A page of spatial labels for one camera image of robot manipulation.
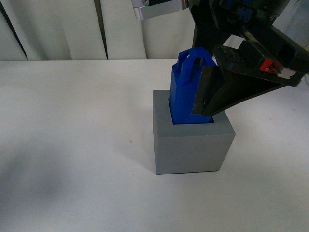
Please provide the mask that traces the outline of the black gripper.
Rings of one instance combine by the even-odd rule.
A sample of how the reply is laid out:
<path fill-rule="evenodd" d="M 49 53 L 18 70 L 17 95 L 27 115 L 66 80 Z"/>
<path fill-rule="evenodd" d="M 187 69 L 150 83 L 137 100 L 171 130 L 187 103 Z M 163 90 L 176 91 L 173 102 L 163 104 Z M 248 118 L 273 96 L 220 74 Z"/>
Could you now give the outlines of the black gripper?
<path fill-rule="evenodd" d="M 274 27 L 287 0 L 196 0 L 193 47 L 215 57 L 203 66 L 192 112 L 213 116 L 285 86 L 309 72 L 309 54 Z"/>

